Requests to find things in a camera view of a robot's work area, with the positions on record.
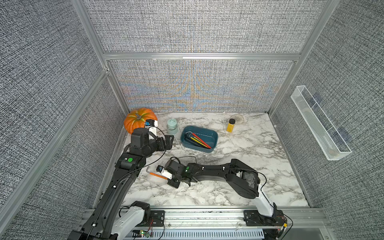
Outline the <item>large black hex key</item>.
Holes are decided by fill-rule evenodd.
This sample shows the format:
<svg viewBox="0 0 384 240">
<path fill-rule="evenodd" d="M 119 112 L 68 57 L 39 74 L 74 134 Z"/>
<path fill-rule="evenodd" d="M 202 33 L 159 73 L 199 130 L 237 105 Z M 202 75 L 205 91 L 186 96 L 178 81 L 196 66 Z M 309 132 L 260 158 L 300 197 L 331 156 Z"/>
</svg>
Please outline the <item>large black hex key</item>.
<svg viewBox="0 0 384 240">
<path fill-rule="evenodd" d="M 192 132 L 185 133 L 185 140 L 190 142 L 193 145 L 199 146 L 204 149 L 211 149 L 209 145 L 207 145 L 202 139 L 200 139 L 196 134 Z"/>
</svg>

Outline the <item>lime green hex key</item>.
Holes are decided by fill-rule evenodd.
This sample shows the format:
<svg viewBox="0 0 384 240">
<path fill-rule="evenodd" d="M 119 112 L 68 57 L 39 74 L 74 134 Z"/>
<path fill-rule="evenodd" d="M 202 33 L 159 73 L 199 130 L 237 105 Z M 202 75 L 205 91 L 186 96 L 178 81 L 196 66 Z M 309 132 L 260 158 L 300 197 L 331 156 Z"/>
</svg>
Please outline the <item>lime green hex key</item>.
<svg viewBox="0 0 384 240">
<path fill-rule="evenodd" d="M 196 147 L 199 147 L 199 148 L 203 148 L 203 149 L 210 149 L 208 148 L 207 146 L 205 146 L 204 144 L 200 144 L 200 143 L 197 143 L 197 142 L 189 142 L 190 144 L 192 144 L 193 146 L 196 146 Z"/>
</svg>

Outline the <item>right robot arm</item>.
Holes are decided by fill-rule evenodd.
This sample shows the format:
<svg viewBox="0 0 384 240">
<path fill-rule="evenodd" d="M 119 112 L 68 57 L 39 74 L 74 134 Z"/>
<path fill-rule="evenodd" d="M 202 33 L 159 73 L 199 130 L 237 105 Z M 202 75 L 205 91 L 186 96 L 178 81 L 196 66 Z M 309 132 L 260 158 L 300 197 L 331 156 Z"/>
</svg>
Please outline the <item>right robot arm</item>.
<svg viewBox="0 0 384 240">
<path fill-rule="evenodd" d="M 178 160 L 169 160 L 164 167 L 158 166 L 157 172 L 168 179 L 168 185 L 176 189 L 180 183 L 226 182 L 238 195 L 251 199 L 260 215 L 269 218 L 274 215 L 274 205 L 262 190 L 259 173 L 238 159 L 231 159 L 230 163 L 223 165 L 183 165 Z"/>
</svg>

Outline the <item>red handled hex key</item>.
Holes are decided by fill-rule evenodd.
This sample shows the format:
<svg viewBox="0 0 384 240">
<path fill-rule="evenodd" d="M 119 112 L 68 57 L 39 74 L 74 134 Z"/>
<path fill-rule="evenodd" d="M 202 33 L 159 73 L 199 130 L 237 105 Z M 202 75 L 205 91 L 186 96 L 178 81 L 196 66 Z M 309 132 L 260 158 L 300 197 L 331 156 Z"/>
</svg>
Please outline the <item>red handled hex key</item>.
<svg viewBox="0 0 384 240">
<path fill-rule="evenodd" d="M 194 139 L 196 140 L 196 141 L 199 141 L 201 144 L 204 144 L 205 146 L 207 146 L 208 148 L 210 148 L 211 149 L 211 147 L 207 144 L 207 143 L 205 143 L 199 136 L 197 136 L 195 133 L 193 133 L 193 132 L 189 132 L 190 133 L 190 135 L 192 135 L 192 136 L 194 136 Z"/>
</svg>

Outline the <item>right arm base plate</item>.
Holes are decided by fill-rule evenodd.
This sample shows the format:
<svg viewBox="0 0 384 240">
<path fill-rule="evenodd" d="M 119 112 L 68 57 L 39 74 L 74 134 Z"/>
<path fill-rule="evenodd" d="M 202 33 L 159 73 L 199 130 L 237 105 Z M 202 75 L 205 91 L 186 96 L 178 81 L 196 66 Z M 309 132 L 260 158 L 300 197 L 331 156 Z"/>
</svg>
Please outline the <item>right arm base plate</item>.
<svg viewBox="0 0 384 240">
<path fill-rule="evenodd" d="M 271 217 L 261 215 L 257 210 L 245 210 L 244 221 L 248 227 L 267 226 L 282 227 L 287 223 L 287 218 L 277 210 L 274 210 Z"/>
</svg>

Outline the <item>yellow handled hex key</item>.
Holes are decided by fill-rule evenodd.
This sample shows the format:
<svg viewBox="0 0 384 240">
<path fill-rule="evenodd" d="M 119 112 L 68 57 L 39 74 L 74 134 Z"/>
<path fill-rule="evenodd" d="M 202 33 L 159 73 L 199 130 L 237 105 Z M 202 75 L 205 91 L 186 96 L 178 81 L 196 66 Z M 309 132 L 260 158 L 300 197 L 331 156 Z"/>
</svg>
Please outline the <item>yellow handled hex key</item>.
<svg viewBox="0 0 384 240">
<path fill-rule="evenodd" d="M 192 142 L 200 143 L 199 141 L 196 141 L 194 138 L 189 138 L 189 137 L 187 137 L 187 140 L 190 141 L 191 143 L 192 143 Z"/>
</svg>

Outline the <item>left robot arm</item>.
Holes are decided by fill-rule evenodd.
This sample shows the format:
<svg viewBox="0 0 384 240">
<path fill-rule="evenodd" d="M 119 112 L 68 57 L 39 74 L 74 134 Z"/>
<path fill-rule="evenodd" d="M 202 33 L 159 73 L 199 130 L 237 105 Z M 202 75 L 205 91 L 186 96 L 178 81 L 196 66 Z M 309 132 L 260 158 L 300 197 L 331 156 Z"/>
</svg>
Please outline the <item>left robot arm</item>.
<svg viewBox="0 0 384 240">
<path fill-rule="evenodd" d="M 111 182 L 91 217 L 79 231 L 72 231 L 70 240 L 122 240 L 137 225 L 146 223 L 151 208 L 144 202 L 135 202 L 121 217 L 117 217 L 123 200 L 137 179 L 147 158 L 154 152 L 171 150 L 173 135 L 157 137 L 148 128 L 137 128 L 115 165 Z"/>
</svg>

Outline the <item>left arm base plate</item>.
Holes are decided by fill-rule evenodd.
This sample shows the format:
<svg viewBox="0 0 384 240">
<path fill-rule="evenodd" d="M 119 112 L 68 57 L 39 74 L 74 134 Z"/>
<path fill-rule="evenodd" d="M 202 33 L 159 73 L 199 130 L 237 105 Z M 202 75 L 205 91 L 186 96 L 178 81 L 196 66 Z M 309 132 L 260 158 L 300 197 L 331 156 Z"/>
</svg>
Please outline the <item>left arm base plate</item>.
<svg viewBox="0 0 384 240">
<path fill-rule="evenodd" d="M 163 227 L 165 220 L 165 211 L 155 210 L 148 214 L 145 214 L 144 220 L 136 225 L 136 227 L 149 227 L 152 224 L 152 227 Z"/>
</svg>

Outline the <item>small black hex key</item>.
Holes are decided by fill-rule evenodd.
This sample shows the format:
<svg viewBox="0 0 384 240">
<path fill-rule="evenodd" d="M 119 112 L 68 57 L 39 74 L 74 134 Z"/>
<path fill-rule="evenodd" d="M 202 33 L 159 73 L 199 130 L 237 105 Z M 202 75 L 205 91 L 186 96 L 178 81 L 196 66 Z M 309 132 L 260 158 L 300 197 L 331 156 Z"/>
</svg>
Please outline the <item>small black hex key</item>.
<svg viewBox="0 0 384 240">
<path fill-rule="evenodd" d="M 196 140 L 194 138 L 185 137 L 185 141 L 190 143 L 190 144 L 192 144 L 192 145 L 194 145 L 194 146 L 197 146 L 197 147 L 200 147 L 200 148 L 204 148 L 204 149 L 209 149 L 206 145 L 204 145 L 199 140 Z"/>
</svg>

